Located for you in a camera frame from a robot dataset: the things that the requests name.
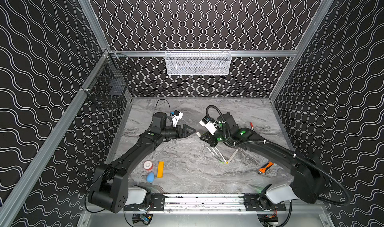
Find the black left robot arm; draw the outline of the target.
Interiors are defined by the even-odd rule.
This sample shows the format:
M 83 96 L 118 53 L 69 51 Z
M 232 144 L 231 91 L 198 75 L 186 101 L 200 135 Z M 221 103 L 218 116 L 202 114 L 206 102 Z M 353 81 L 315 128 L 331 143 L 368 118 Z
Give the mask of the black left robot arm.
M 186 124 L 168 126 L 168 119 L 166 113 L 155 113 L 149 129 L 139 136 L 132 148 L 111 163 L 97 166 L 87 194 L 89 203 L 118 213 L 129 198 L 129 176 L 136 166 L 162 143 L 195 134 L 196 130 Z

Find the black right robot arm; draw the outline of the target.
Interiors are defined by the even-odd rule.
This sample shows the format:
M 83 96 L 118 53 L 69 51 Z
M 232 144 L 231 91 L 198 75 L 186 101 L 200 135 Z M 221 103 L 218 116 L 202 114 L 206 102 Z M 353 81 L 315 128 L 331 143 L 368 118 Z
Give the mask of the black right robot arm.
M 316 155 L 304 156 L 279 144 L 265 139 L 250 128 L 240 128 L 230 113 L 223 114 L 215 105 L 206 108 L 206 115 L 200 121 L 206 128 L 200 139 L 215 148 L 218 143 L 233 149 L 242 149 L 261 155 L 285 169 L 293 180 L 273 186 L 268 184 L 261 191 L 258 203 L 262 209 L 270 210 L 284 201 L 302 200 L 308 204 L 321 201 L 331 205 L 347 206 L 351 196 L 347 189 L 327 173 Z M 345 195 L 345 199 L 335 201 L 322 197 L 326 180 L 334 182 Z

